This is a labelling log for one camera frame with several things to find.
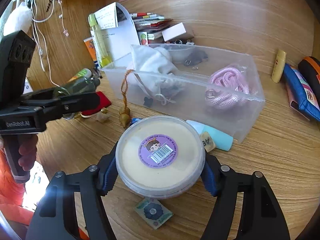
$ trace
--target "yellow lotion bottle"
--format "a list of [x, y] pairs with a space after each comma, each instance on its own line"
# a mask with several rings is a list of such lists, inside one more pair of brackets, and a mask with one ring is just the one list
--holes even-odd
[[90, 31], [93, 39], [94, 46], [96, 48], [97, 59], [99, 65], [104, 67], [112, 62], [111, 57], [108, 55], [106, 46], [103, 42], [100, 26], [96, 20], [94, 13], [90, 14], [88, 17]]
[[273, 72], [271, 75], [271, 79], [274, 83], [279, 83], [280, 81], [280, 78], [283, 73], [284, 65], [285, 65], [286, 56], [287, 56], [286, 52], [280, 49], [278, 50], [275, 66], [273, 67]]

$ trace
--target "white plush toy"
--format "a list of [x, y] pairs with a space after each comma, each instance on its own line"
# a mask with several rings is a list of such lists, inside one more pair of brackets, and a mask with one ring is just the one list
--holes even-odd
[[18, 8], [15, 8], [9, 15], [4, 25], [3, 35], [23, 30], [25, 33], [29, 31], [32, 23], [32, 12], [25, 2], [22, 2]]

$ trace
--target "blue pencil case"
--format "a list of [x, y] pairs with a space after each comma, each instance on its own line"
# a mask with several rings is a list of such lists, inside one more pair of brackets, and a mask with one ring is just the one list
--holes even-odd
[[300, 72], [285, 64], [283, 74], [298, 103], [299, 111], [320, 121], [320, 108], [316, 96]]

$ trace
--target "drawstring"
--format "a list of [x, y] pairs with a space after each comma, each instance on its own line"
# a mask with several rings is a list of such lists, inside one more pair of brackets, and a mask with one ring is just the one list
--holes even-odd
[[123, 103], [124, 103], [124, 107], [125, 108], [127, 107], [127, 104], [128, 104], [127, 95], [126, 95], [127, 91], [128, 91], [127, 76], [132, 72], [134, 72], [134, 69], [127, 70], [127, 72], [124, 74], [124, 79], [123, 79], [122, 84], [121, 84], [121, 93], [122, 93], [122, 96], [123, 96]]
[[[156, 96], [160, 96], [163, 100], [157, 99]], [[169, 99], [166, 98], [163, 94], [155, 94], [155, 100], [160, 101], [163, 106], [165, 106], [167, 103], [175, 103], [176, 102], [174, 100], [171, 100], [170, 98]]]

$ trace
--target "red object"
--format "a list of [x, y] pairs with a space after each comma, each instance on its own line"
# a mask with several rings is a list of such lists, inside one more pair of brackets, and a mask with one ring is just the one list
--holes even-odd
[[112, 105], [110, 100], [104, 95], [104, 93], [102, 93], [101, 91], [98, 91], [96, 92], [96, 94], [100, 97], [99, 106], [96, 109], [81, 112], [83, 115], [88, 116], [88, 115], [95, 114], [99, 112], [102, 108]]
[[140, 17], [140, 16], [147, 16], [148, 13], [137, 13], [137, 17]]

